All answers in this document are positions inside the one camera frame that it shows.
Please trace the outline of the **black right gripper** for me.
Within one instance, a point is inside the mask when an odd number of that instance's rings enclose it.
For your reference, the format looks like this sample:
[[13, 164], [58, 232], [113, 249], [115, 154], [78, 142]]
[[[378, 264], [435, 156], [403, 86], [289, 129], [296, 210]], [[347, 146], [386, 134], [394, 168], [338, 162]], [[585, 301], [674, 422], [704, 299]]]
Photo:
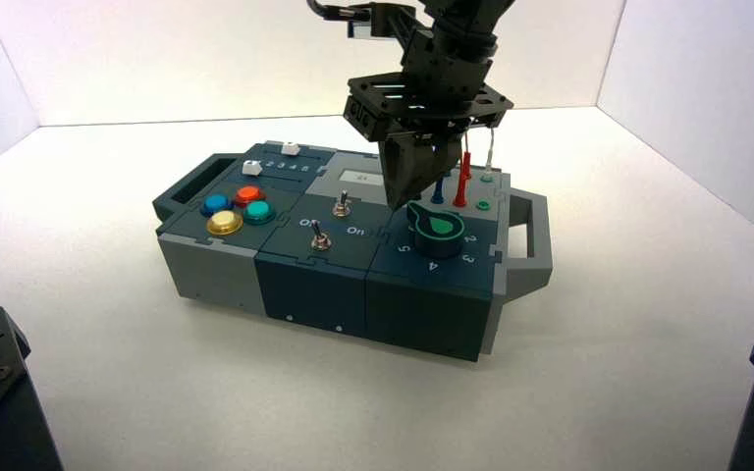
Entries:
[[486, 83], [496, 51], [494, 34], [461, 36], [442, 28], [418, 28], [404, 44], [399, 72], [349, 80], [343, 116], [366, 140], [383, 141], [379, 153], [392, 210], [419, 198], [452, 169], [462, 144], [459, 137], [390, 135], [492, 128], [513, 107], [506, 95]]

